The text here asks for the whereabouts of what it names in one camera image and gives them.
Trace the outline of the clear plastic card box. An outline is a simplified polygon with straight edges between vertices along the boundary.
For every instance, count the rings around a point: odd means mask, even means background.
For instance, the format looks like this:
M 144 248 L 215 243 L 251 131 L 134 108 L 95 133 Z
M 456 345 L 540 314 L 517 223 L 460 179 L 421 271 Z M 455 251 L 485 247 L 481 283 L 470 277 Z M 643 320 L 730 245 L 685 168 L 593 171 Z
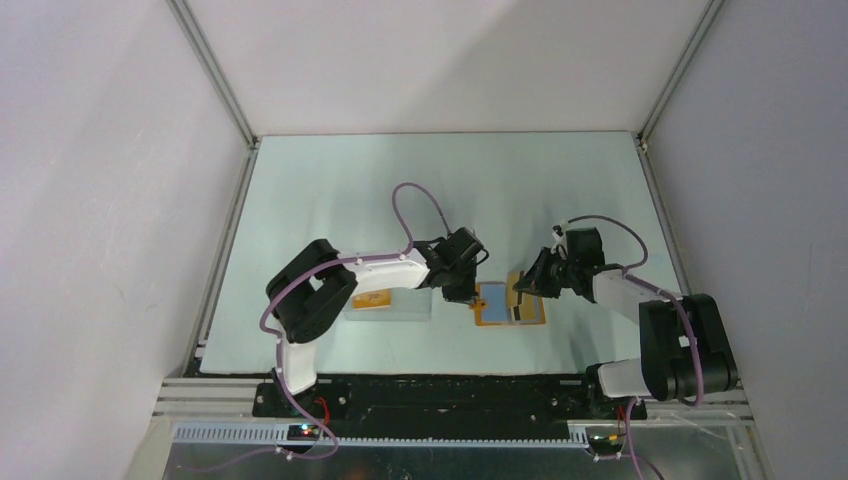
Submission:
M 426 322 L 431 318 L 430 290 L 382 289 L 353 296 L 340 317 L 348 321 Z

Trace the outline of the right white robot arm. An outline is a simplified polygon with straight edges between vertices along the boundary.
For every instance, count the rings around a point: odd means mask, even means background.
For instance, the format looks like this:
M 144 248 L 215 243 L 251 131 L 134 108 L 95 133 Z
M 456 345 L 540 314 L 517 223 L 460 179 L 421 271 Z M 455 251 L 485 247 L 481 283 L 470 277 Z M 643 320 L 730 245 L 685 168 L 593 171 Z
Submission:
M 739 373 L 715 299 L 655 286 L 605 259 L 595 228 L 555 228 L 512 289 L 522 296 L 556 299 L 569 290 L 632 321 L 638 328 L 636 359 L 594 365 L 597 381 L 581 392 L 585 411 L 606 418 L 624 397 L 679 401 L 697 406 L 707 395 L 737 386 Z

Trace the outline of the orange card holder wallet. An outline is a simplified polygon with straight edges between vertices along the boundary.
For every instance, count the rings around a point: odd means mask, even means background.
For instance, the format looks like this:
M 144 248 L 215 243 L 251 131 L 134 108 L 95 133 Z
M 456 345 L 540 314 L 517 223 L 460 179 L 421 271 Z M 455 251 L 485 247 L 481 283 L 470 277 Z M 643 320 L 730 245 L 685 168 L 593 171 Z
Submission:
M 475 285 L 476 299 L 470 309 L 476 326 L 535 326 L 547 323 L 543 299 L 514 289 L 524 274 L 524 270 L 517 270 L 510 272 L 505 282 Z

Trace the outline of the gold credit card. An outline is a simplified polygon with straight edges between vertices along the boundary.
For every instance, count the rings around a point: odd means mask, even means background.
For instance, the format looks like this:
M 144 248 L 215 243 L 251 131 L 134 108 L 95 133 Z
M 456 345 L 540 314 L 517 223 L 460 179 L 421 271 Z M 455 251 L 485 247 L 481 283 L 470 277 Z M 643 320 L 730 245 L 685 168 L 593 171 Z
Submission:
M 374 310 L 388 308 L 392 304 L 390 289 L 374 290 L 355 295 L 351 299 L 353 310 Z
M 526 323 L 538 320 L 537 304 L 534 296 L 509 290 L 507 292 L 506 302 L 511 322 Z

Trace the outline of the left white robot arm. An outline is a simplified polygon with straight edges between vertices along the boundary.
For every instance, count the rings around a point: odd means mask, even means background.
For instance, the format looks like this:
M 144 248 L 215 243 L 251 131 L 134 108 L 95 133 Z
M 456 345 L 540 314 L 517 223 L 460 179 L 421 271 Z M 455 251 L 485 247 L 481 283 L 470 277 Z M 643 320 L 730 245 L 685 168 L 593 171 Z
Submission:
M 447 302 L 470 305 L 478 297 L 478 266 L 488 258 L 483 243 L 465 227 L 388 253 L 343 257 L 326 239 L 309 243 L 266 286 L 269 305 L 260 317 L 260 329 L 276 337 L 278 404 L 292 416 L 312 411 L 317 340 L 353 297 L 434 289 Z

